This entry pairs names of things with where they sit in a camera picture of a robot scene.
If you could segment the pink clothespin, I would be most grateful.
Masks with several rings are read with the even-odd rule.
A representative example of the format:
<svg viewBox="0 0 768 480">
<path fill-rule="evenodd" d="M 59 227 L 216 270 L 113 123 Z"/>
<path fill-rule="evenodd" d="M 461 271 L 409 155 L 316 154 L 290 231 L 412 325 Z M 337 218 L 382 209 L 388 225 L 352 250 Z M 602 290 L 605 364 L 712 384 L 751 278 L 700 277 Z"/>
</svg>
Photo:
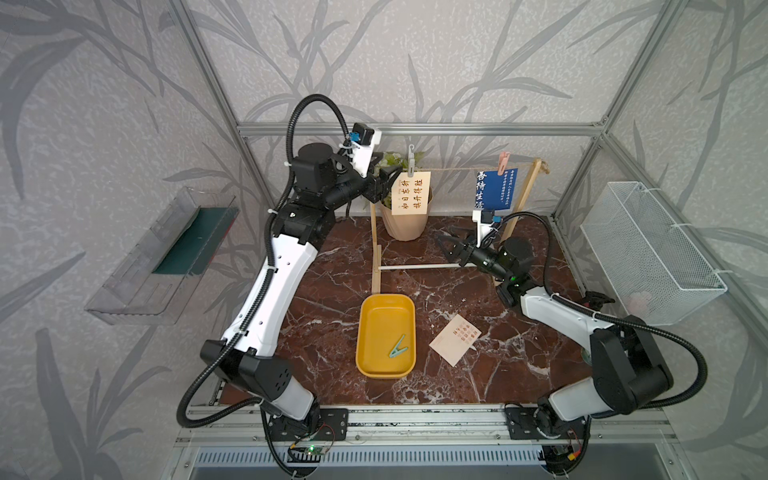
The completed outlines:
<svg viewBox="0 0 768 480">
<path fill-rule="evenodd" d="M 503 176 L 508 168 L 510 153 L 507 151 L 502 151 L 499 154 L 498 158 L 498 165 L 497 165 L 497 175 Z"/>
</svg>

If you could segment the cream postcard red stamps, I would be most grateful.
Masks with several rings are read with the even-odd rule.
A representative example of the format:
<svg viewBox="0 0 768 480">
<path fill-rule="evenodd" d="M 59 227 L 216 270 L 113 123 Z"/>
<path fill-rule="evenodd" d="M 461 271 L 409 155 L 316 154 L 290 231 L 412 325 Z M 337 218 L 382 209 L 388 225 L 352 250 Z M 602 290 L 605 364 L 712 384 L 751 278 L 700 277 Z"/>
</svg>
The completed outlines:
<svg viewBox="0 0 768 480">
<path fill-rule="evenodd" d="M 456 314 L 430 342 L 434 350 L 451 367 L 455 367 L 480 337 L 481 331 L 460 314 Z"/>
</svg>

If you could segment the cream postcard red characters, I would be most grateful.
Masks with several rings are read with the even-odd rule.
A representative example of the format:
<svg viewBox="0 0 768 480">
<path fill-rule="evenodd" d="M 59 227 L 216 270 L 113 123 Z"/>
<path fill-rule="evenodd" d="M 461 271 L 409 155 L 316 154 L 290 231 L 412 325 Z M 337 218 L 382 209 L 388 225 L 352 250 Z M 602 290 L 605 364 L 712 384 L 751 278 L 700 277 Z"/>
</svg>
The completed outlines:
<svg viewBox="0 0 768 480">
<path fill-rule="evenodd" d="M 418 171 L 410 175 L 401 173 L 391 191 L 391 210 L 394 216 L 423 215 L 428 211 L 431 173 Z"/>
</svg>

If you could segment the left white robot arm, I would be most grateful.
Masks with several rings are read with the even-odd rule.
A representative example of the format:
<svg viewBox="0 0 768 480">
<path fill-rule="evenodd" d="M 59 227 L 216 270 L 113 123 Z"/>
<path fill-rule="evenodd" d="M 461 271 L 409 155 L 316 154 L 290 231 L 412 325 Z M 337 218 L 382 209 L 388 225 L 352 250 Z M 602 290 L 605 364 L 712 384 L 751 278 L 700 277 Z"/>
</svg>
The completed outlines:
<svg viewBox="0 0 768 480">
<path fill-rule="evenodd" d="M 314 103 L 335 115 L 342 143 L 294 147 L 295 129 Z M 286 131 L 289 176 L 264 230 L 265 261 L 240 311 L 218 340 L 208 340 L 200 356 L 204 370 L 182 395 L 178 424 L 201 428 L 246 407 L 277 416 L 298 435 L 315 432 L 321 421 L 316 396 L 297 380 L 289 361 L 277 356 L 282 324 L 298 287 L 337 223 L 336 212 L 363 197 L 371 203 L 391 193 L 398 166 L 382 167 L 375 147 L 379 131 L 363 123 L 348 125 L 339 106 L 323 94 L 311 94 L 294 108 Z M 249 393 L 249 398 L 217 413 L 194 419 L 187 413 L 203 383 L 217 376 Z"/>
</svg>

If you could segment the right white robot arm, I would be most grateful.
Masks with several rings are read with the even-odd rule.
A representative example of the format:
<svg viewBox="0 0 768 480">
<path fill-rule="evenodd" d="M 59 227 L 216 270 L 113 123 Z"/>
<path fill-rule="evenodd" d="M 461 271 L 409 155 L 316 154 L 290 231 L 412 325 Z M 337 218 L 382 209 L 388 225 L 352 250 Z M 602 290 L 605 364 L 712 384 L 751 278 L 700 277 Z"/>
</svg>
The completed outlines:
<svg viewBox="0 0 768 480">
<path fill-rule="evenodd" d="M 541 279 L 531 268 L 535 254 L 520 237 L 499 241 L 502 228 L 513 219 L 531 218 L 542 225 L 547 245 L 555 243 L 549 222 L 524 211 L 499 217 L 489 210 L 477 212 L 475 229 L 440 233 L 435 241 L 444 258 L 459 266 L 473 265 L 493 278 L 496 292 L 508 309 L 568 337 L 589 355 L 590 377 L 559 388 L 538 400 L 530 417 L 538 433 L 548 439 L 565 435 L 574 422 L 629 415 L 637 410 L 681 404 L 706 385 L 709 368 L 702 352 L 690 341 L 650 326 L 636 316 L 618 318 L 601 313 L 590 302 L 576 302 L 555 292 L 549 282 L 552 252 L 545 252 Z M 670 391 L 674 378 L 657 341 L 664 339 L 685 349 L 696 364 L 691 385 L 678 394 Z"/>
</svg>

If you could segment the teal clothespin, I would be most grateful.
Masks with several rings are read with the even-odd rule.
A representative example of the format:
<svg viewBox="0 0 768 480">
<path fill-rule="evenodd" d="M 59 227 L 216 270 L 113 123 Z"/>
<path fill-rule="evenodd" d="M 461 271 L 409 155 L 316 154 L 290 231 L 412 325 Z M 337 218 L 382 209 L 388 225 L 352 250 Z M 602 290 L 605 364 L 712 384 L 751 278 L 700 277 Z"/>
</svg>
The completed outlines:
<svg viewBox="0 0 768 480">
<path fill-rule="evenodd" d="M 397 358 L 408 351 L 409 347 L 405 344 L 405 340 L 406 340 L 406 335 L 402 334 L 399 337 L 398 341 L 395 343 L 395 345 L 389 351 L 388 357 L 390 359 Z"/>
</svg>

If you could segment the blue postcard white characters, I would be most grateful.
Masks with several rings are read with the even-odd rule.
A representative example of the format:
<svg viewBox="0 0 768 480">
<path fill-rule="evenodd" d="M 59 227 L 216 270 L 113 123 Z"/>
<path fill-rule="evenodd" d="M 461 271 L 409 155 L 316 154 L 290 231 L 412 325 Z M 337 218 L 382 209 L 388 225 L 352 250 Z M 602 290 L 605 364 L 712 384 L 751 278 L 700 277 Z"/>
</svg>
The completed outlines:
<svg viewBox="0 0 768 480">
<path fill-rule="evenodd" d="M 476 175 L 475 208 L 507 211 L 512 208 L 517 169 L 479 171 Z"/>
</svg>

